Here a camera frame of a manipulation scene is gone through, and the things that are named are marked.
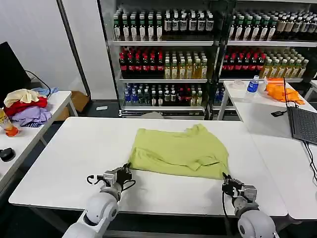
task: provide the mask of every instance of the computer monitor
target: computer monitor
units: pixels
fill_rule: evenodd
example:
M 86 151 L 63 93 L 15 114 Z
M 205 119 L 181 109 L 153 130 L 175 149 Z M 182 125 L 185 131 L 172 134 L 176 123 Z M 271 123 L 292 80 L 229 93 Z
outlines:
M 1 108 L 8 93 L 28 88 L 31 82 L 8 42 L 0 44 L 0 75 Z

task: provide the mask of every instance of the gray floor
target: gray floor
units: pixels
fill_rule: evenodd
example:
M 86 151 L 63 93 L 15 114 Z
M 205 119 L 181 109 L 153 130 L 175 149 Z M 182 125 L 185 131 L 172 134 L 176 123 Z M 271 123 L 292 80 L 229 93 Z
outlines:
M 98 106 L 108 106 L 108 110 L 96 111 Z M 114 102 L 91 103 L 80 116 L 87 117 L 118 117 L 118 105 Z M 239 120 L 237 115 L 225 114 L 224 120 Z M 50 141 L 61 126 L 54 123 L 44 135 L 46 141 Z M 28 155 L 21 166 L 26 172 L 44 146 L 38 143 Z M 57 231 L 49 223 L 42 220 L 30 209 L 17 207 L 8 203 L 8 198 L 18 185 L 17 180 L 12 185 L 0 202 L 0 237 L 3 238 L 59 238 L 62 233 Z M 80 212 L 55 211 L 67 223 L 72 224 L 78 219 Z M 232 228 L 236 231 L 236 220 L 232 221 Z M 179 234 L 225 235 L 224 219 L 212 217 L 179 217 L 179 216 L 148 216 L 119 214 L 111 223 L 110 230 L 143 231 Z M 317 226 L 315 222 L 305 222 L 301 225 L 291 225 L 280 233 L 281 238 L 317 238 Z

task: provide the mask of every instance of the laptop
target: laptop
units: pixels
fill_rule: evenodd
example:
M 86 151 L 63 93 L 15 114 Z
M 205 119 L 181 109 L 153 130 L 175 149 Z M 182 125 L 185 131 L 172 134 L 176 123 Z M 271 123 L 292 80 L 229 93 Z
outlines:
M 317 113 L 300 109 L 295 102 L 287 99 L 285 78 L 284 92 L 292 138 L 317 145 Z
M 0 108 L 2 108 L 8 93 L 29 88 L 31 82 L 8 42 L 0 44 L 0 72 Z

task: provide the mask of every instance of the red cloth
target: red cloth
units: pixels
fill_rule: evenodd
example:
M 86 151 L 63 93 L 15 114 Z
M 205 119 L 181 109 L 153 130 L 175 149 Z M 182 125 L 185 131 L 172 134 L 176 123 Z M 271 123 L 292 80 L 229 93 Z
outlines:
M 19 113 L 28 107 L 38 106 L 40 108 L 44 108 L 47 106 L 47 104 L 48 99 L 44 97 L 39 97 L 39 100 L 37 102 L 31 101 L 30 103 L 21 103 L 20 101 L 17 101 L 13 103 L 9 108 L 4 107 L 4 112 L 8 116 L 13 116 L 14 114 Z

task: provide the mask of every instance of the black mouse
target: black mouse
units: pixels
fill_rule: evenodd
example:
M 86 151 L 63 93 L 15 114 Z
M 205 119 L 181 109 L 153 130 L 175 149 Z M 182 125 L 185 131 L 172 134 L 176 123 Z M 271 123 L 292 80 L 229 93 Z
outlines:
M 12 148 L 7 148 L 4 150 L 0 150 L 0 158 L 4 162 L 8 162 L 15 157 L 15 151 Z

